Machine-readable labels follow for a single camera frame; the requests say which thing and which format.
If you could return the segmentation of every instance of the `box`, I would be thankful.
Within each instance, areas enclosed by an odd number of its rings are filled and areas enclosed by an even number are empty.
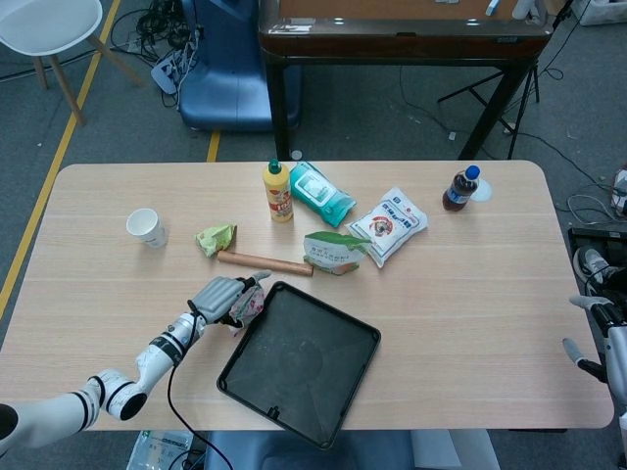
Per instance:
[[[575,0],[572,11],[582,26],[627,22],[627,1],[607,3],[606,0]]]

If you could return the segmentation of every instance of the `bottle cap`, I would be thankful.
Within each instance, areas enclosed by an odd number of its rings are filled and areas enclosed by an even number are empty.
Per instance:
[[[281,162],[277,159],[270,160],[267,166],[267,170],[272,174],[278,174],[281,172]]]
[[[480,171],[479,166],[472,164],[466,169],[465,177],[468,179],[477,179]]]

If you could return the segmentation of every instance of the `robotic hand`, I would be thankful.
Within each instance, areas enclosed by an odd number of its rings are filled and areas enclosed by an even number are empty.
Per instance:
[[[598,364],[586,359],[570,338],[562,340],[564,349],[580,369],[608,384],[621,407],[619,425],[627,450],[627,320],[621,309],[605,297],[573,296],[570,302],[589,310],[601,328],[604,360]]]
[[[77,392],[36,403],[15,406],[0,403],[0,458],[17,444],[42,447],[78,433],[96,422],[100,408],[121,421],[135,416],[157,382],[180,364],[208,324],[242,326],[228,315],[231,306],[269,275],[270,271],[260,271],[249,279],[212,280],[194,299],[187,301],[191,311],[176,318],[135,359],[137,382],[115,369],[106,369],[90,377]]]

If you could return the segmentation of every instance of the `paper cup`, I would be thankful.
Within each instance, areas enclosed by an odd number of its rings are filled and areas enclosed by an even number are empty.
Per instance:
[[[152,209],[138,209],[129,215],[126,230],[152,248],[160,248],[168,242],[161,219]]]

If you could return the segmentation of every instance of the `table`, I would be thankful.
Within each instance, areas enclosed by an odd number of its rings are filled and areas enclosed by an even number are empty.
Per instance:
[[[562,0],[538,2],[540,24],[513,20],[516,0],[262,0],[260,42],[276,154],[290,159],[286,67],[294,64],[390,64],[496,67],[504,72],[459,154],[475,158],[523,77],[553,34]]]
[[[602,427],[607,387],[572,365],[573,338],[596,350],[542,171],[528,162],[485,162],[495,197],[458,213],[441,195],[456,162],[336,162],[319,167],[366,214],[398,185],[429,227],[378,269],[365,259],[342,277],[276,273],[375,326],[381,344],[345,422],[348,429]],[[0,352],[0,402],[41,400],[114,367],[135,377],[134,358],[217,275],[254,270],[207,259],[194,234],[238,224],[235,250],[298,261],[305,234],[325,225],[303,204],[272,222],[262,163],[72,165],[57,177]],[[125,232],[140,207],[169,231],[159,250]],[[227,398],[216,379],[238,339],[208,328],[176,373],[174,403],[197,429],[274,429]],[[162,380],[128,422],[107,413],[94,429],[173,429],[180,424]]]

